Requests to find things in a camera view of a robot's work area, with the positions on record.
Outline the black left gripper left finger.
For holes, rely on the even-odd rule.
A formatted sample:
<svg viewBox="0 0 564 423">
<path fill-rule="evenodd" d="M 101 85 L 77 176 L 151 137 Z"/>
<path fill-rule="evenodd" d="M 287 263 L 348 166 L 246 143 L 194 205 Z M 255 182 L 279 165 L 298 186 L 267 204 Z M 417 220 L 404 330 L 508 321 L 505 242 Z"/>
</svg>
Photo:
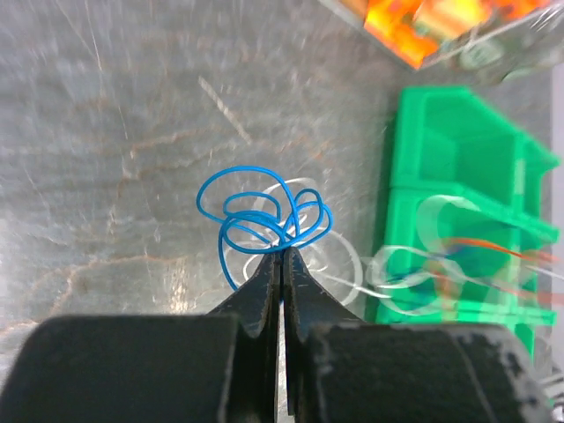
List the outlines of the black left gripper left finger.
<svg viewBox="0 0 564 423">
<path fill-rule="evenodd" d="M 65 315 L 24 343 L 4 422 L 273 422 L 281 262 L 205 315 Z"/>
</svg>

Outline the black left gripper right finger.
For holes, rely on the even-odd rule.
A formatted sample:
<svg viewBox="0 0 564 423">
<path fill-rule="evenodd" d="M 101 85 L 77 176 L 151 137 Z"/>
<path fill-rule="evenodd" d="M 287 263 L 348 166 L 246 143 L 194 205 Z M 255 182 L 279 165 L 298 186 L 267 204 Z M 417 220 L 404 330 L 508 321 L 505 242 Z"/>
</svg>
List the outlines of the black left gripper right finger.
<svg viewBox="0 0 564 423">
<path fill-rule="evenodd" d="M 521 342 L 497 324 L 370 324 L 282 258 L 289 413 L 299 422 L 549 422 Z"/>
</svg>

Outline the green compartment bin tray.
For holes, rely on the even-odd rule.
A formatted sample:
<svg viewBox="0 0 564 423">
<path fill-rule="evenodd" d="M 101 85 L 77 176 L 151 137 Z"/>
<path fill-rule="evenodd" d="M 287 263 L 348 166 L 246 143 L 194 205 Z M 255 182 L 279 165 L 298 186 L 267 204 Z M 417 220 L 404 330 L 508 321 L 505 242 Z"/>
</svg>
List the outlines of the green compartment bin tray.
<svg viewBox="0 0 564 423">
<path fill-rule="evenodd" d="M 541 216 L 558 157 L 461 86 L 408 87 L 391 139 L 371 323 L 494 323 L 529 353 L 555 324 L 538 288 L 559 230 Z"/>
</svg>

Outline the orange sponge package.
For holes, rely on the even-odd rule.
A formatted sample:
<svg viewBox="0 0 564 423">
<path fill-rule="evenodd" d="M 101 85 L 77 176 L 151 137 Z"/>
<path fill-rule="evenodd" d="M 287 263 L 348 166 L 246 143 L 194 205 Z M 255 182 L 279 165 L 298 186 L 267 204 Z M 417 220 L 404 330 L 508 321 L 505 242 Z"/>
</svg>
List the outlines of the orange sponge package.
<svg viewBox="0 0 564 423">
<path fill-rule="evenodd" d="M 369 1 L 363 29 L 418 70 L 561 11 L 562 1 Z"/>
</svg>

